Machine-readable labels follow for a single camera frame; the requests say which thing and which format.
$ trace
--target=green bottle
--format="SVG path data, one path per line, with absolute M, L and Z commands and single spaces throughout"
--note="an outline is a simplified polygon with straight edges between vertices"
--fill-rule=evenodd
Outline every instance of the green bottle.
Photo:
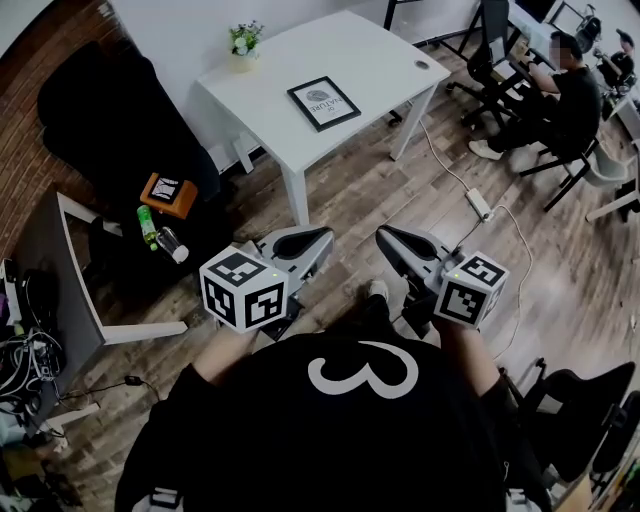
M 158 249 L 158 245 L 156 244 L 157 233 L 156 227 L 153 225 L 153 219 L 151 218 L 151 208 L 144 204 L 138 208 L 137 212 L 144 241 L 147 242 L 152 251 L 155 251 Z

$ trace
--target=electronic equipment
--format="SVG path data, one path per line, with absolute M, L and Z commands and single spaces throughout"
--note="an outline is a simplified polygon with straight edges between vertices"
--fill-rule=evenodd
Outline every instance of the electronic equipment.
M 476 252 L 465 257 L 429 233 L 385 225 L 376 242 L 394 270 L 409 283 L 402 316 L 420 337 L 433 315 L 476 328 L 495 308 L 509 271 Z
M 242 250 L 227 247 L 200 267 L 205 309 L 238 332 L 266 326 L 277 340 L 297 318 L 297 293 L 331 254 L 333 241 L 329 228 L 297 226 Z
M 15 326 L 22 321 L 22 313 L 20 312 L 20 304 L 18 302 L 18 292 L 16 283 L 18 270 L 16 264 L 10 259 L 3 259 L 0 263 L 0 280 L 4 284 L 5 294 L 9 305 L 9 320 L 7 325 Z

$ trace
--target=potted plant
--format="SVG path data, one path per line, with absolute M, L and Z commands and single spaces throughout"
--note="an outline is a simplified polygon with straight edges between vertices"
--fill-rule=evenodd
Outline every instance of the potted plant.
M 250 25 L 241 23 L 229 29 L 231 38 L 231 69 L 236 73 L 245 73 L 253 69 L 258 62 L 257 46 L 264 25 L 253 20 Z

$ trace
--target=white wall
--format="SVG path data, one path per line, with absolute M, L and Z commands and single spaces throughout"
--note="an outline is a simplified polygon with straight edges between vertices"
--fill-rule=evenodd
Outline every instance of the white wall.
M 226 62 L 228 27 L 256 19 L 266 26 L 264 36 L 270 37 L 346 8 L 382 24 L 387 5 L 386 0 L 110 1 L 202 145 L 207 149 L 215 146 L 212 155 L 219 168 L 232 163 L 234 153 L 212 100 L 194 82 Z M 399 6 L 393 29 L 414 40 L 461 30 L 468 25 L 475 2 L 427 0 Z
M 52 0 L 0 0 L 0 57 Z

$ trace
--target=power strip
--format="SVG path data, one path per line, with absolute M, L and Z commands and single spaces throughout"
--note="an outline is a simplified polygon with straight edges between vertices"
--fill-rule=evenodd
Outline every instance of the power strip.
M 482 222 L 487 223 L 493 219 L 494 211 L 489 207 L 477 188 L 472 188 L 465 195 Z

